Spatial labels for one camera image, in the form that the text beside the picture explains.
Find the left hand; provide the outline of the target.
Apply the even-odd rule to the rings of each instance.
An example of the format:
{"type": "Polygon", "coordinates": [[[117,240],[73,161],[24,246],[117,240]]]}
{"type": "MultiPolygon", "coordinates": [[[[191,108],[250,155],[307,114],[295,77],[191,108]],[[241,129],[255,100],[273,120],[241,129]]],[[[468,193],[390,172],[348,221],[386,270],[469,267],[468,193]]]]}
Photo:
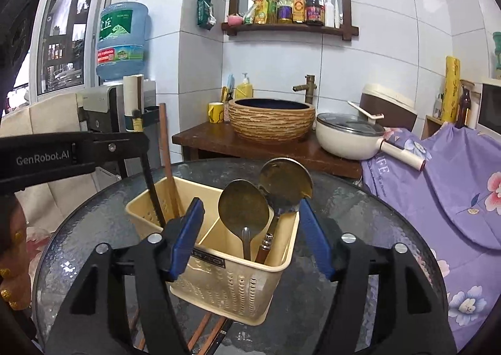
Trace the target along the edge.
{"type": "Polygon", "coordinates": [[[26,245],[26,219],[22,206],[16,206],[10,216],[11,248],[1,255],[1,297],[15,311],[31,304],[30,259],[26,245]]]}

